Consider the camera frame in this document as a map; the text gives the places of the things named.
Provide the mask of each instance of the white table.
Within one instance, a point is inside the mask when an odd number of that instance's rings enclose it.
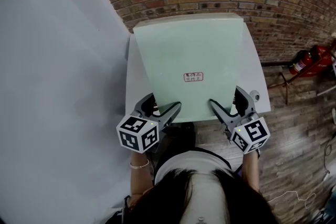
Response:
[[[271,110],[271,107],[265,77],[251,34],[249,33],[246,24],[244,24],[242,42],[242,57],[240,62],[244,64],[240,66],[237,84],[247,93],[256,90],[260,96],[259,101],[255,103],[256,111],[258,113],[268,112]],[[126,80],[126,115],[132,113],[136,103],[151,92],[151,85],[142,62],[137,41],[135,40],[135,36],[131,35]],[[235,113],[237,113],[237,111],[233,106],[231,114]],[[214,119],[217,119],[217,117],[212,116],[208,120]]]

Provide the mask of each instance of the red fire extinguisher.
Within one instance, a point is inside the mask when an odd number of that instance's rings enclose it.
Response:
[[[291,74],[296,75],[301,69],[312,63],[311,54],[307,50],[301,50],[294,60],[294,64],[289,67]]]
[[[322,47],[319,45],[315,45],[314,47],[311,48],[310,54],[311,54],[311,59],[313,61],[318,61],[320,60],[321,56],[323,53],[325,53],[326,47]],[[323,72],[328,66],[332,65],[332,60],[330,54],[326,55],[321,59],[318,63],[318,65],[314,66],[307,72],[306,74],[302,75],[302,77],[313,77],[317,75],[320,72]]]

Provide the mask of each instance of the light green board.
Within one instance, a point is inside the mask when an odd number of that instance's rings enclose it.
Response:
[[[176,122],[208,120],[214,115],[210,98],[230,111],[238,65],[244,64],[239,61],[243,23],[236,14],[217,13],[137,24],[135,38],[160,113],[180,101]]]

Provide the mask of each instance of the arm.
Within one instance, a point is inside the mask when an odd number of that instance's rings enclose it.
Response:
[[[259,166],[256,151],[244,155],[242,178],[252,189],[259,191]]]
[[[131,164],[133,166],[143,166],[146,163],[146,153],[132,153]],[[131,203],[138,200],[142,196],[142,194],[151,187],[153,187],[153,183],[149,170],[149,165],[146,165],[145,167],[140,169],[131,169]]]

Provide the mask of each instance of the sticker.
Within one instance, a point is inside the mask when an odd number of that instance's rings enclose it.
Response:
[[[146,120],[138,119],[131,116],[120,126],[120,128],[131,131],[133,133],[139,133],[139,131],[145,126],[146,122]]]
[[[141,140],[144,151],[147,148],[151,147],[153,144],[155,144],[158,141],[158,133],[156,131],[156,127],[143,134],[141,136]]]
[[[203,72],[185,73],[183,75],[185,82],[194,82],[203,80]]]
[[[294,64],[294,69],[299,72],[302,70],[306,65],[302,62],[302,60],[298,61],[297,63]]]
[[[251,152],[251,151],[253,151],[253,150],[256,150],[257,148],[260,148],[260,147],[265,143],[266,140],[267,140],[267,139],[262,140],[262,141],[260,141],[260,142],[258,142],[258,143],[256,143],[256,144],[252,145],[252,147],[249,149],[248,152]]]
[[[245,140],[243,138],[241,138],[237,133],[234,134],[233,142],[235,142],[235,144],[242,150],[245,151],[245,149],[247,148],[247,143],[245,142]]]
[[[120,138],[121,138],[121,142],[125,147],[128,147],[132,150],[139,150],[139,145],[138,145],[138,139],[136,136],[132,135],[132,134],[128,134],[125,132],[120,132]]]
[[[252,142],[260,138],[263,138],[264,136],[267,136],[267,132],[259,120],[253,123],[244,125],[244,127]]]

